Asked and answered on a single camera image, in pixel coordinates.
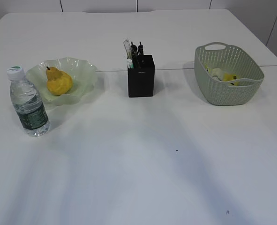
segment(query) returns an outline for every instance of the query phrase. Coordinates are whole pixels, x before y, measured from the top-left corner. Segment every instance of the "white bottle cap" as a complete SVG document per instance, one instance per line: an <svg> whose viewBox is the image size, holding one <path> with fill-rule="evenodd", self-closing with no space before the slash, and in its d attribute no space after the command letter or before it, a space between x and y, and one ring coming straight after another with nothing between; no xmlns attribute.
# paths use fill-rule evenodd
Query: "white bottle cap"
<svg viewBox="0 0 277 225"><path fill-rule="evenodd" d="M8 75L8 79L11 81L18 81L23 79L26 76L24 69L20 66L9 68L7 70L7 75Z"/></svg>

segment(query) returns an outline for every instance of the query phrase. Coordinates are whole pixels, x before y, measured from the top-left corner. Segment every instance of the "green woven basket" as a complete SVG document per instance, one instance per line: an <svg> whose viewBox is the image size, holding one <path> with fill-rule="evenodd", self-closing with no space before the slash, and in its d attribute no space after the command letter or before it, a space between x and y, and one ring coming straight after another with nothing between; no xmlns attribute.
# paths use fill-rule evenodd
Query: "green woven basket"
<svg viewBox="0 0 277 225"><path fill-rule="evenodd" d="M223 45L220 50L208 50L210 45ZM207 72L205 67L220 68L238 75L233 81L218 81ZM213 105L242 105L249 101L260 87L264 74L255 61L241 48L221 42L200 46L195 51L195 77L201 92Z"/></svg>

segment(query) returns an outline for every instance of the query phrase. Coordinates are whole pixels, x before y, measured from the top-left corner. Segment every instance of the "water bottle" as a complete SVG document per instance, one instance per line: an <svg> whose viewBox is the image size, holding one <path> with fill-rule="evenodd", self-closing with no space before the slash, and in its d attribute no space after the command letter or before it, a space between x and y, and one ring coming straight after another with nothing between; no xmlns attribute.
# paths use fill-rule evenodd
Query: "water bottle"
<svg viewBox="0 0 277 225"><path fill-rule="evenodd" d="M38 90L26 79L20 66L9 68L7 75L11 81L11 101L24 130L30 136L43 135L49 130L50 122Z"/></svg>

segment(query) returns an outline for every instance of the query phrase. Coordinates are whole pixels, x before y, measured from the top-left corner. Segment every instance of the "marker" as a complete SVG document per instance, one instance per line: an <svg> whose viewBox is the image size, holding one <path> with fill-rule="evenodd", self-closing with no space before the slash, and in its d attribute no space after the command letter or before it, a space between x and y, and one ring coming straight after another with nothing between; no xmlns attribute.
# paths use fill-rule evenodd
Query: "marker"
<svg viewBox="0 0 277 225"><path fill-rule="evenodd" d="M139 46L138 46L138 55L143 55L143 45L141 42L139 42Z"/></svg>
<svg viewBox="0 0 277 225"><path fill-rule="evenodd" d="M133 44L133 42L131 41L131 53L133 54L135 54L135 55L138 55L138 53L137 53L137 47L136 47L136 45L134 45Z"/></svg>

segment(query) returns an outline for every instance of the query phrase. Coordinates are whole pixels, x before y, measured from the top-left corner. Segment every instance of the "basket handle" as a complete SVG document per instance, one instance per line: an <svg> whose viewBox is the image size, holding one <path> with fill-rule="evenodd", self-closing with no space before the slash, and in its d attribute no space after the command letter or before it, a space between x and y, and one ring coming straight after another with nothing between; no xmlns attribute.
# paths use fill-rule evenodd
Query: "basket handle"
<svg viewBox="0 0 277 225"><path fill-rule="evenodd" d="M237 87L239 87L239 86L229 86L228 84L229 84L229 83L236 83L236 82L239 82L239 81L241 81L241 82L245 81L245 82L251 82L251 83L252 83L251 85L240 86L240 87L251 87L251 86L255 85L256 83L261 82L261 80L256 81L256 80L249 79L249 78L240 78L240 79L237 79L237 80L222 81L222 82L223 82L224 85L226 85L227 87L231 87L231 88L234 87L234 88L237 88Z"/></svg>
<svg viewBox="0 0 277 225"><path fill-rule="evenodd" d="M206 47L208 47L208 46L211 46L211 45L222 45L222 46L225 46L226 48L228 48L229 47L229 45L227 45L227 44L225 44L225 43L223 43L223 42L218 42L218 41L216 41L216 42L211 42L211 43L209 43L209 44L206 44L206 45L203 45L202 46L202 48L206 48Z"/></svg>

